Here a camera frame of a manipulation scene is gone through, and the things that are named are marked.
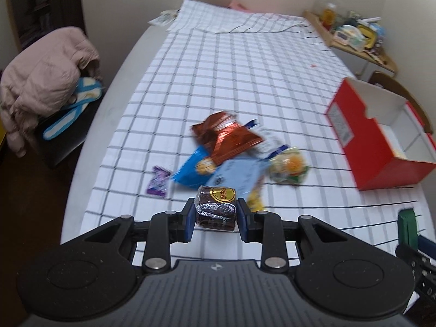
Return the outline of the dark green snack bar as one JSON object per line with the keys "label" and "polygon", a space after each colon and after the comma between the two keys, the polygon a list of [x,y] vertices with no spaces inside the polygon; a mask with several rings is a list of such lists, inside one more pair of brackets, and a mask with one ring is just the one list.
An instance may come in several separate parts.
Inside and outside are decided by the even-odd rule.
{"label": "dark green snack bar", "polygon": [[418,248],[418,231],[416,215],[413,208],[402,209],[398,213],[398,241],[399,244],[405,244],[412,249]]}

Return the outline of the dark brown cake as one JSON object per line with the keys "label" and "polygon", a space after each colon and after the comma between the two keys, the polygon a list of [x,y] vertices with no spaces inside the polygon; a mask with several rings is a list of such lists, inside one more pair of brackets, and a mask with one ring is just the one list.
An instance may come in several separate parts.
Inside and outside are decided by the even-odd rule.
{"label": "dark brown cake", "polygon": [[200,227],[233,232],[237,218],[236,191],[229,187],[200,186],[194,199]]}

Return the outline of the purple candy wrapper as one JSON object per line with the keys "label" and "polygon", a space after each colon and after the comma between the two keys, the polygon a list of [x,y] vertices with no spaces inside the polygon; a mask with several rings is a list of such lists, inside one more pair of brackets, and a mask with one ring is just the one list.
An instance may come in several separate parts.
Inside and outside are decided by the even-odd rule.
{"label": "purple candy wrapper", "polygon": [[154,166],[152,169],[152,179],[148,184],[146,193],[149,195],[165,198],[168,192],[168,181],[170,177],[170,171],[159,166]]}

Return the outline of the green yellow rice cracker packet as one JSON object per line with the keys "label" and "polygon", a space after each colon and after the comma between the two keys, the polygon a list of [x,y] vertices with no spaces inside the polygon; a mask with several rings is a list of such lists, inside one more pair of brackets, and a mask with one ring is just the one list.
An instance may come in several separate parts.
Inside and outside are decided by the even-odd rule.
{"label": "green yellow rice cracker packet", "polygon": [[300,185],[310,169],[306,158],[296,147],[280,151],[269,162],[270,177],[279,184]]}

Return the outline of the light blue snack packet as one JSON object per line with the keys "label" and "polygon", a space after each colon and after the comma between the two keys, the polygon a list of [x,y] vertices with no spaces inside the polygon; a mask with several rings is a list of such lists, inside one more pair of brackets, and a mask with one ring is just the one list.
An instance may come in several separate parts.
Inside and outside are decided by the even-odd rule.
{"label": "light blue snack packet", "polygon": [[261,191],[267,169],[266,160],[248,157],[229,159],[218,167],[206,186],[233,188],[237,198],[247,200],[250,194]]}

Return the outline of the blue cookie snack packet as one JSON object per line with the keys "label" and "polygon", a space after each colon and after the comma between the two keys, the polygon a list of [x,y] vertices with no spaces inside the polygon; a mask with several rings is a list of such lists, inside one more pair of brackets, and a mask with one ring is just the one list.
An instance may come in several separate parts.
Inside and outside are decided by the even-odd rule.
{"label": "blue cookie snack packet", "polygon": [[199,146],[172,176],[175,183],[197,190],[209,181],[217,166],[204,146]]}

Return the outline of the white blue snack packet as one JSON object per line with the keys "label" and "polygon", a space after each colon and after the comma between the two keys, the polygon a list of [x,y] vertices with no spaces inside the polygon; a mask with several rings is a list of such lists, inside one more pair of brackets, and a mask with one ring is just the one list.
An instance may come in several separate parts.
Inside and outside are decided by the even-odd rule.
{"label": "white blue snack packet", "polygon": [[260,125],[257,120],[250,120],[245,124],[245,128],[262,139],[259,144],[247,150],[250,156],[257,159],[271,159],[282,151],[289,149],[287,144]]}

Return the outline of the white black checkered tablecloth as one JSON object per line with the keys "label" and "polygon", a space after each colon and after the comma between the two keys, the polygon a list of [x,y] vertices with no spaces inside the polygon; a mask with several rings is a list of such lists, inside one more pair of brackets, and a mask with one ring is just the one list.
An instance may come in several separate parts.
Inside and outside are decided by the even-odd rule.
{"label": "white black checkered tablecloth", "polygon": [[182,209],[195,192],[170,184],[163,198],[148,194],[152,169],[178,170],[196,149],[191,126],[217,111],[258,120],[304,154],[310,170],[300,186],[262,187],[265,208],[283,219],[311,215],[387,252],[398,243],[401,209],[414,209],[420,232],[431,227],[420,187],[357,189],[325,117],[350,72],[303,18],[186,1],[151,47],[157,54],[135,90],[97,127],[108,139],[80,232],[123,214],[143,221]]}

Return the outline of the red white cardboard box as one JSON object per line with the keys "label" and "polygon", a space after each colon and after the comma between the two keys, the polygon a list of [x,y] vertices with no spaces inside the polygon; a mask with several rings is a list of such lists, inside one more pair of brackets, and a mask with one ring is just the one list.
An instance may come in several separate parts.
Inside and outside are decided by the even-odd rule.
{"label": "red white cardboard box", "polygon": [[359,190],[418,184],[435,169],[435,144],[406,98],[345,78],[325,114]]}

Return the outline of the brown wooden chair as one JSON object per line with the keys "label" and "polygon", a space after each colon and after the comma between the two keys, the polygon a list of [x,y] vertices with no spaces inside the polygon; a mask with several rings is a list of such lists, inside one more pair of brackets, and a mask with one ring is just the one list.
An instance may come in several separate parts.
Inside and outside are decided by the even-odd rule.
{"label": "brown wooden chair", "polygon": [[368,83],[375,86],[380,86],[383,89],[386,89],[396,95],[405,98],[410,103],[412,108],[416,111],[418,119],[419,121],[421,121],[421,124],[423,126],[423,130],[428,134],[434,133],[432,123],[423,107],[417,102],[415,97],[404,86],[397,82],[397,80],[383,72],[374,71],[371,74]]}

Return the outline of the wooden shelf tray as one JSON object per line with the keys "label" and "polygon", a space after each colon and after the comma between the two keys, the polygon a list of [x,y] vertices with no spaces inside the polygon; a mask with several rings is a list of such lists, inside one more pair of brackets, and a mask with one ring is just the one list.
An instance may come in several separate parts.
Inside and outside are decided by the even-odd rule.
{"label": "wooden shelf tray", "polygon": [[394,76],[398,73],[397,65],[391,57],[389,57],[386,52],[381,52],[380,55],[372,54],[364,47],[364,40],[359,39],[361,35],[357,32],[347,32],[346,30],[330,32],[322,25],[319,17],[308,10],[303,12],[303,17],[311,23],[328,47],[359,57],[368,63],[385,69]]}

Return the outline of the grey white cabinet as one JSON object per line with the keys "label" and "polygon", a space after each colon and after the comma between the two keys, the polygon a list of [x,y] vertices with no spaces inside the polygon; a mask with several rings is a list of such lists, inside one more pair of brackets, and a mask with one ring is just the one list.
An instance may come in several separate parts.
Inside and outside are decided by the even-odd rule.
{"label": "grey white cabinet", "polygon": [[374,71],[382,72],[392,78],[395,77],[395,73],[383,68],[382,66],[378,66],[373,62],[364,60],[361,57],[352,55],[349,52],[345,52],[334,47],[332,47],[331,50],[336,56],[338,56],[342,60],[344,65],[359,80],[367,82],[374,73]]}

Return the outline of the pink puffy jacket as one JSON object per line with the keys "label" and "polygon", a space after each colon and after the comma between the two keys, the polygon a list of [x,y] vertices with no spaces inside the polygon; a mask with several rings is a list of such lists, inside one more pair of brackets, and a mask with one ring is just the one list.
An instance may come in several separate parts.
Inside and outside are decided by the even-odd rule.
{"label": "pink puffy jacket", "polygon": [[100,55],[78,27],[62,27],[17,55],[1,75],[1,122],[18,157],[36,146],[41,117],[66,105],[81,75],[100,80]]}

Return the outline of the orange liquid bottle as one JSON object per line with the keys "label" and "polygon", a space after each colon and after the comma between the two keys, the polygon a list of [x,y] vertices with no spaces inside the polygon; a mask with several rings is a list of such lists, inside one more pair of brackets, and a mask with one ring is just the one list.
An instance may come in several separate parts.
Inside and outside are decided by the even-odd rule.
{"label": "orange liquid bottle", "polygon": [[330,30],[335,22],[336,8],[336,4],[328,2],[320,15],[320,21],[326,30]]}

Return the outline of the yellow black radio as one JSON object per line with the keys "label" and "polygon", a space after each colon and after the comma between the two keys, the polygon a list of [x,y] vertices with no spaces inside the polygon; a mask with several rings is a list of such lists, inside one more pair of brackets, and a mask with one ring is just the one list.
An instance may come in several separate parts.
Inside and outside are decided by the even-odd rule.
{"label": "yellow black radio", "polygon": [[372,27],[368,27],[367,25],[359,24],[357,28],[364,37],[365,40],[364,48],[366,50],[371,50],[376,44],[376,41],[378,40],[378,33],[375,30],[373,30]]}

